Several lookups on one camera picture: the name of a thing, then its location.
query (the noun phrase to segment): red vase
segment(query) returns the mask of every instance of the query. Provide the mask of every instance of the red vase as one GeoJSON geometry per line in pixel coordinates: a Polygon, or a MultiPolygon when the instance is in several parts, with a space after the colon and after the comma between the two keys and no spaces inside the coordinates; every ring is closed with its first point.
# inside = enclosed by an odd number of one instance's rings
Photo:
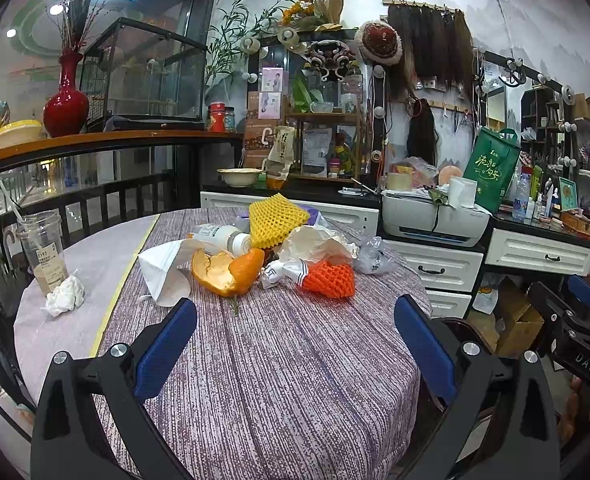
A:
{"type": "Polygon", "coordinates": [[[77,64],[83,58],[78,52],[67,52],[59,57],[59,92],[44,106],[44,126],[51,137],[78,134],[86,123],[88,97],[75,88],[77,64]]]}

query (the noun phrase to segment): striped tablecloth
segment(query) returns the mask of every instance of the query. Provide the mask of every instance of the striped tablecloth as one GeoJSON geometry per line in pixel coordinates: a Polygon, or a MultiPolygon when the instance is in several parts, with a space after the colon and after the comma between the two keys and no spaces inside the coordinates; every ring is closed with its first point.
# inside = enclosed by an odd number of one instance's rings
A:
{"type": "MultiPolygon", "coordinates": [[[[163,214],[144,249],[182,238],[194,225],[230,224],[234,209],[163,214]]],[[[351,241],[355,232],[338,227],[351,241]]],[[[162,393],[146,402],[188,471],[216,479],[383,479],[408,447],[419,372],[393,321],[410,293],[430,312],[417,275],[356,274],[356,294],[329,300],[289,282],[231,300],[192,280],[198,326],[162,393]]],[[[135,264],[106,326],[99,354],[131,342],[168,312],[152,302],[135,264]]],[[[120,463],[136,471],[103,398],[98,411],[120,463]]]]}

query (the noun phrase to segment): red hat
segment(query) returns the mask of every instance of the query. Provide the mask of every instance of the red hat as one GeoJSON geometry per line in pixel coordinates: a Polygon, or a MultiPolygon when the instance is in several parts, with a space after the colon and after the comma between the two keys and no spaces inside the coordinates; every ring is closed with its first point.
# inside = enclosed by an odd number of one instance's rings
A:
{"type": "Polygon", "coordinates": [[[402,40],[395,29],[385,22],[366,22],[357,30],[355,40],[361,55],[387,66],[402,59],[402,40]]]}

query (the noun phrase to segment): foam fruit net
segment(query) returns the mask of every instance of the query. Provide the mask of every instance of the foam fruit net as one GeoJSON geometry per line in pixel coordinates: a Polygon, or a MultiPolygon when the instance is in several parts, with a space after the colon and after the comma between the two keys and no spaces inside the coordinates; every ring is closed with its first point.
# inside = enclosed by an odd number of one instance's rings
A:
{"type": "Polygon", "coordinates": [[[249,206],[251,245],[268,249],[281,244],[290,232],[308,221],[309,214],[280,193],[249,206]]]}
{"type": "Polygon", "coordinates": [[[322,260],[308,268],[301,286],[328,298],[349,298],[355,295],[355,273],[350,265],[331,265],[322,260]]]}

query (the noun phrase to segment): white drawer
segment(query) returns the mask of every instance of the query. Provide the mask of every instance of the white drawer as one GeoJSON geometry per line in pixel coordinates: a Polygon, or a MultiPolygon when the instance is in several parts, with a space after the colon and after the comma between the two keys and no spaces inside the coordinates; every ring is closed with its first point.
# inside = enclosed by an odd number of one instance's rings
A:
{"type": "Polygon", "coordinates": [[[590,249],[493,229],[486,264],[587,276],[590,272],[590,249]]]}
{"type": "Polygon", "coordinates": [[[422,279],[426,287],[442,290],[473,290],[484,255],[471,251],[443,249],[426,245],[386,240],[386,244],[400,253],[422,279]]]}
{"type": "Polygon", "coordinates": [[[459,317],[463,319],[472,296],[455,294],[442,290],[426,290],[428,300],[432,305],[432,319],[436,317],[459,317]]]}
{"type": "MultiPolygon", "coordinates": [[[[216,193],[211,191],[201,192],[202,207],[247,207],[253,202],[263,200],[265,196],[237,195],[232,193],[216,193]]],[[[335,220],[350,227],[363,230],[364,235],[377,236],[377,220],[379,209],[367,207],[354,207],[341,204],[328,204],[322,202],[307,202],[304,200],[291,200],[295,204],[303,204],[314,207],[322,212],[324,218],[335,220]]]]}

